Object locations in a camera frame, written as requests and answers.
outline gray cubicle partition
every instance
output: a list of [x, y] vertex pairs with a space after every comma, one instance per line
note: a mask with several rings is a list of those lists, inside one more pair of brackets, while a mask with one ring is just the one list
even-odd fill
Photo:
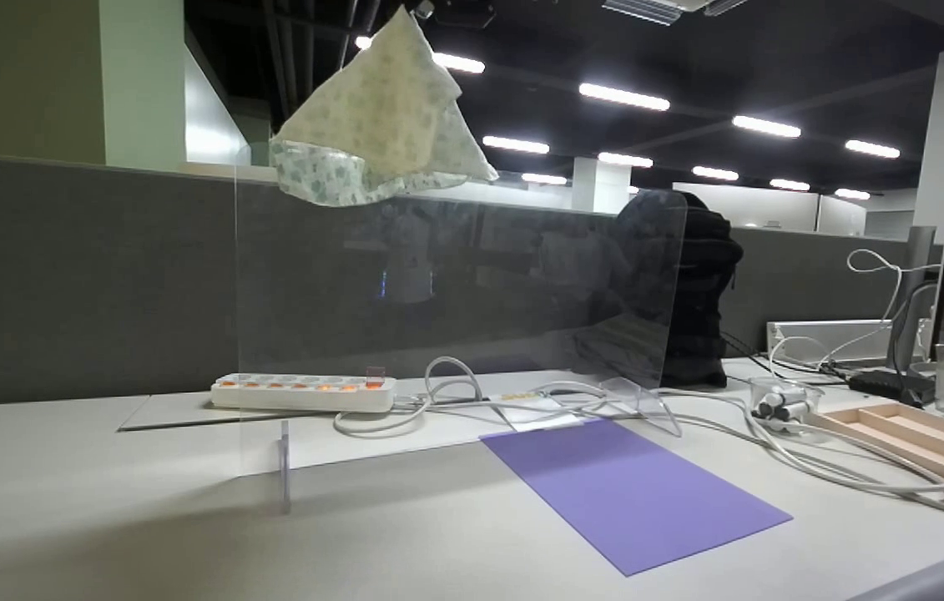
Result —
[[[234, 219], [228, 179], [0, 159], [0, 402], [199, 391], [235, 371]], [[761, 346], [769, 319], [879, 316], [891, 274], [852, 274], [846, 255], [904, 246], [735, 239], [723, 328]]]

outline purple paper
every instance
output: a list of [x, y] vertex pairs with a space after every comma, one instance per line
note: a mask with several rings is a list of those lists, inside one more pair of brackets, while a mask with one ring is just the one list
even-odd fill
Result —
[[791, 520], [608, 420], [482, 441], [625, 577]]

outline white device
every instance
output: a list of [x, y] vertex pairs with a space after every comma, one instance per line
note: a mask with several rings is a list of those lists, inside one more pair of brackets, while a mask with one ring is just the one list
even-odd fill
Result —
[[212, 384], [216, 407], [251, 410], [386, 413], [394, 406], [392, 377], [231, 373]]

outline wooden tray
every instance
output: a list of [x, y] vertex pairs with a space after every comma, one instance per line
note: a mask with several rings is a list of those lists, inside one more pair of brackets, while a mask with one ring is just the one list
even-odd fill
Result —
[[873, 442], [944, 477], [944, 417], [895, 403], [812, 415], [808, 422]]

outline black ceiling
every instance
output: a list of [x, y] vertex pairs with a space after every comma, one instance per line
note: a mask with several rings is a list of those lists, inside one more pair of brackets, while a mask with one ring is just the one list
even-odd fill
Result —
[[[718, 17], [684, 15], [670, 27], [604, 10], [601, 0], [493, 4], [495, 18], [482, 30], [435, 18], [422, 29], [440, 53], [487, 65], [482, 75], [453, 72], [477, 138], [551, 145], [547, 156], [484, 149], [498, 169], [571, 174], [571, 157], [613, 151], [656, 161], [635, 170], [633, 184], [643, 187], [698, 181], [689, 173], [696, 164], [738, 171], [747, 185], [772, 178], [818, 189], [917, 184], [934, 65], [944, 51], [944, 0], [749, 0]], [[333, 75], [343, 45], [348, 63], [357, 51], [352, 38], [375, 32], [399, 5], [185, 0], [190, 30], [227, 94], [266, 100], [274, 127]], [[291, 76], [293, 87], [281, 83]], [[662, 96], [673, 107], [655, 113], [583, 98], [582, 81]], [[735, 114], [800, 126], [803, 134], [746, 132], [730, 124]], [[902, 159], [846, 151], [851, 138], [902, 149]]]

